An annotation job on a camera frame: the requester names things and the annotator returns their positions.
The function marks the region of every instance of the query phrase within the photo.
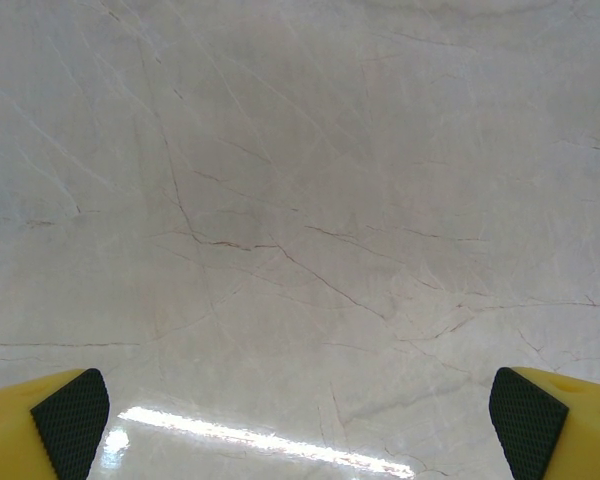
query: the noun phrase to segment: yellow plastic part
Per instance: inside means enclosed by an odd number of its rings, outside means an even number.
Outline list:
[[[0,480],[57,480],[30,410],[84,370],[0,389]]]
[[[600,480],[600,385],[534,368],[513,370],[569,407],[543,480]]]

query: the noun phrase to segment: textured rubber pad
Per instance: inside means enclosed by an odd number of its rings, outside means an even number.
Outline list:
[[[84,371],[31,409],[58,480],[84,480],[109,416],[102,374]]]
[[[569,408],[510,368],[496,374],[491,422],[515,480],[541,480]]]

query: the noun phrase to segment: white marble floor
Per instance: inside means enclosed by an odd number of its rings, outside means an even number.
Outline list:
[[[0,0],[0,386],[103,371],[90,478],[509,479],[505,365],[600,382],[600,0]]]

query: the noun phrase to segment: marble floor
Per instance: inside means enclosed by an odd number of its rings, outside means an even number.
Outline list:
[[[600,382],[600,0],[0,0],[0,386],[91,479],[510,479]]]

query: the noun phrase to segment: black rubber pad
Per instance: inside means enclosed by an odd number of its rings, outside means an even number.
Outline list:
[[[541,480],[569,408],[510,368],[496,374],[491,422],[515,480]]]
[[[85,480],[109,416],[102,374],[84,371],[31,410],[58,480]]]

